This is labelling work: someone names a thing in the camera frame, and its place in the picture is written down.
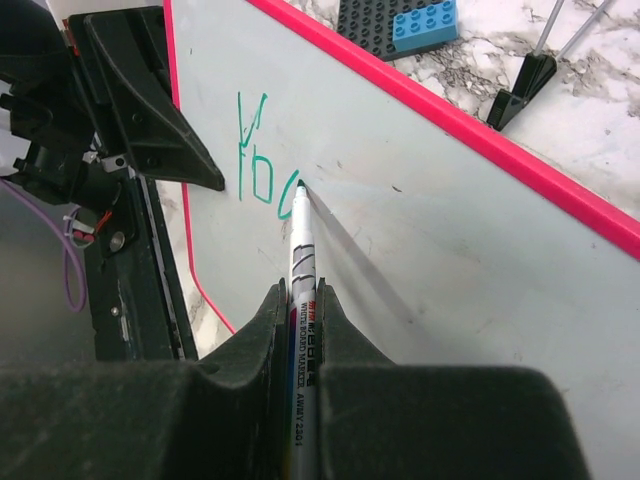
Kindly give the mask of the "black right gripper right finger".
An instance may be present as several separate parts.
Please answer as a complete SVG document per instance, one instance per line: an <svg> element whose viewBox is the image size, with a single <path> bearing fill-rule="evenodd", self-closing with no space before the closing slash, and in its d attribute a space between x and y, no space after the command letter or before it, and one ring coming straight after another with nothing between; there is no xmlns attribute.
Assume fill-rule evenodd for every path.
<svg viewBox="0 0 640 480"><path fill-rule="evenodd" d="M587 479L565 403L513 366L393 363L318 290L324 479Z"/></svg>

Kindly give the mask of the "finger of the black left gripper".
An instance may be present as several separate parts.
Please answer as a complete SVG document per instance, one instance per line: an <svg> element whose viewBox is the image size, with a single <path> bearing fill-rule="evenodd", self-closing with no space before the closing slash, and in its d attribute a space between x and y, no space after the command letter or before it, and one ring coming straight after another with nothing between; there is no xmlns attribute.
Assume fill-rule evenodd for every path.
<svg viewBox="0 0 640 480"><path fill-rule="evenodd" d="M76 14L67 28L103 153L126 155L154 180L224 189L222 172L173 103L163 9Z"/></svg>

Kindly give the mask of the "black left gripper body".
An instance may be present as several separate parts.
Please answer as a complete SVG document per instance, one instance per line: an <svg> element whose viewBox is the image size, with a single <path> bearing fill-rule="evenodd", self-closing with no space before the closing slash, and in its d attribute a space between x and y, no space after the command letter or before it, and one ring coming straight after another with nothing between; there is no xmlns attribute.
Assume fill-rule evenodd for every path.
<svg viewBox="0 0 640 480"><path fill-rule="evenodd" d="M115 204L120 181L84 160L95 128L78 94L68 52L3 54L1 79L10 85L1 95L10 132L30 142L8 180L52 205Z"/></svg>

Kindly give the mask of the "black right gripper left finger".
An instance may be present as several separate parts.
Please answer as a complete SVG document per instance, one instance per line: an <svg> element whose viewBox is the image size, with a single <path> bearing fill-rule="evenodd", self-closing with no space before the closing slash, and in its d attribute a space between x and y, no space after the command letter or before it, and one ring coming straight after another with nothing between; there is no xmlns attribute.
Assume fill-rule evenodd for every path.
<svg viewBox="0 0 640 480"><path fill-rule="evenodd" d="M276 479L283 283L199 361L5 366L5 479Z"/></svg>

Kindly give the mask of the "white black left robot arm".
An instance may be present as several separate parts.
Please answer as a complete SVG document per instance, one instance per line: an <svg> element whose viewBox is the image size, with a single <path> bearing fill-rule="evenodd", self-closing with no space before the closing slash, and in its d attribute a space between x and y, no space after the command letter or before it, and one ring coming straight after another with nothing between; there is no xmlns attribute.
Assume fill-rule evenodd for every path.
<svg viewBox="0 0 640 480"><path fill-rule="evenodd" d="M64 30L33 1L1 5L1 109L29 144L8 178L53 205L108 210L120 180L85 155L155 180L221 191L225 179L174 105L160 6L72 15Z"/></svg>

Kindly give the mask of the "white whiteboard marker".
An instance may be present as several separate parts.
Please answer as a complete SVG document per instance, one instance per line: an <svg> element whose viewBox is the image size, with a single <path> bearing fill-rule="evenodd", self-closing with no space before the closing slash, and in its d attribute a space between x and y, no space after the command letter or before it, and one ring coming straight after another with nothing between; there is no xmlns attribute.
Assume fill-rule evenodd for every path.
<svg viewBox="0 0 640 480"><path fill-rule="evenodd" d="M316 479L317 370L315 241L308 190L296 186L292 204L289 274L290 414L285 479Z"/></svg>

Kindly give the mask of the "pink framed whiteboard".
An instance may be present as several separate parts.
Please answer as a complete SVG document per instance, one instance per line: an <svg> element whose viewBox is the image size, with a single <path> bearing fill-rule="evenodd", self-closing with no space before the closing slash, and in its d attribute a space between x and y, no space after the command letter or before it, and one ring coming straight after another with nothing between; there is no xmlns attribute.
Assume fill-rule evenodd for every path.
<svg viewBox="0 0 640 480"><path fill-rule="evenodd" d="M639 224L282 1L169 1L176 102L225 188L183 190L194 280L232 328L316 271L399 363L506 364L563 392L591 472L639 475Z"/></svg>

